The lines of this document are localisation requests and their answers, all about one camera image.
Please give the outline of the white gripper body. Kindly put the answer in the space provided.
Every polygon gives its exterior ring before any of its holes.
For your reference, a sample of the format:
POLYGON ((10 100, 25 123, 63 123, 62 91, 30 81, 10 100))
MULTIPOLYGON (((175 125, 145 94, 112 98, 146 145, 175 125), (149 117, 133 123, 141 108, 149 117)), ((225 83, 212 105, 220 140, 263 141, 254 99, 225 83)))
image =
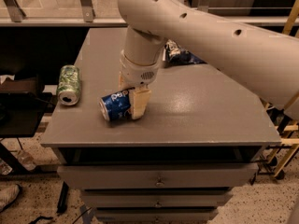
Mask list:
POLYGON ((132 87, 147 86, 152 83, 158 73, 159 64, 139 65, 129 61, 124 54, 120 55, 120 72, 132 84, 132 87))

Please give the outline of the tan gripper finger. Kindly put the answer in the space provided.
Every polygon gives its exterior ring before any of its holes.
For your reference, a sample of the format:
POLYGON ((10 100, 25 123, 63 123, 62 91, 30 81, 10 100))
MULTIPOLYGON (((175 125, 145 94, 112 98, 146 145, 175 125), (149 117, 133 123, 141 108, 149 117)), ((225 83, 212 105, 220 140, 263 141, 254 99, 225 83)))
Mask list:
POLYGON ((151 90, 147 86, 137 87, 129 91, 132 119, 140 119, 150 100, 151 90))
POLYGON ((132 88, 132 84, 126 79, 122 72, 119 72, 119 90, 127 90, 132 88))

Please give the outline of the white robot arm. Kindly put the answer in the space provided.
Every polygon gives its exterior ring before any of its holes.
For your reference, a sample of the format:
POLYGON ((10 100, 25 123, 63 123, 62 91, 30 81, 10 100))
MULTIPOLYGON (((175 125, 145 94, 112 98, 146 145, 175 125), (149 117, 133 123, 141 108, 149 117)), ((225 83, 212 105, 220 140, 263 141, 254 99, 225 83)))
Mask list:
POLYGON ((132 85, 157 63, 171 39, 299 120, 299 39, 193 10, 178 0, 118 0, 128 24, 122 60, 132 85))

